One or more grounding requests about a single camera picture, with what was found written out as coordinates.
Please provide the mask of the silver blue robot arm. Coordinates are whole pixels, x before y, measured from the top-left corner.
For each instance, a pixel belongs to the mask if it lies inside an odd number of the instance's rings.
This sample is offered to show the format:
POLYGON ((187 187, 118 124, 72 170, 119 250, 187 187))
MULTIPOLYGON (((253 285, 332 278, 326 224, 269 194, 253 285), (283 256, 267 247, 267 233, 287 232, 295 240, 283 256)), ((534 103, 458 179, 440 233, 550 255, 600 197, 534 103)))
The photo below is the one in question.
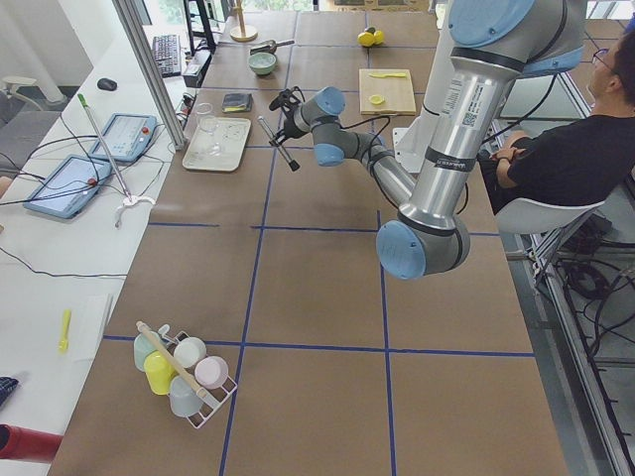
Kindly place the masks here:
POLYGON ((398 208, 377 232, 385 271, 402 280, 444 273, 466 259, 470 238, 455 208, 502 99, 517 78, 574 68, 581 59, 583 1, 454 1, 444 18, 453 72, 444 83, 441 110, 417 177, 378 137, 345 130, 342 92, 321 89, 307 101, 291 89, 269 108, 283 110, 281 130, 266 133, 278 150, 288 139, 312 135, 323 167, 359 161, 398 208))

